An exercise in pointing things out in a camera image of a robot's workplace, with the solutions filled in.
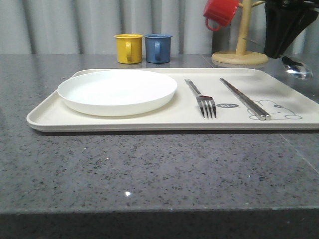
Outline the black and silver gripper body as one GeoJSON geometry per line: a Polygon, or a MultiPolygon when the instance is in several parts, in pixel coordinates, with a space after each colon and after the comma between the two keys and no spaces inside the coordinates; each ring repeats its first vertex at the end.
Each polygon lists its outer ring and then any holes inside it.
{"type": "Polygon", "coordinates": [[[279,9],[287,11],[316,10],[319,7],[318,0],[266,0],[265,9],[279,9]]]}

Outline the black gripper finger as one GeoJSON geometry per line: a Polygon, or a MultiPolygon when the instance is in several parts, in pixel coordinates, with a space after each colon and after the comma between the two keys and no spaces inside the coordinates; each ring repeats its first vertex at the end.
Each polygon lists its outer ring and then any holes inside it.
{"type": "Polygon", "coordinates": [[[265,3],[266,40],[264,54],[279,57],[292,43],[291,33],[296,20],[296,10],[284,8],[275,2],[265,3]]]}
{"type": "Polygon", "coordinates": [[[294,39],[319,15],[318,11],[287,11],[276,10],[274,17],[273,58],[282,55],[294,39]]]}

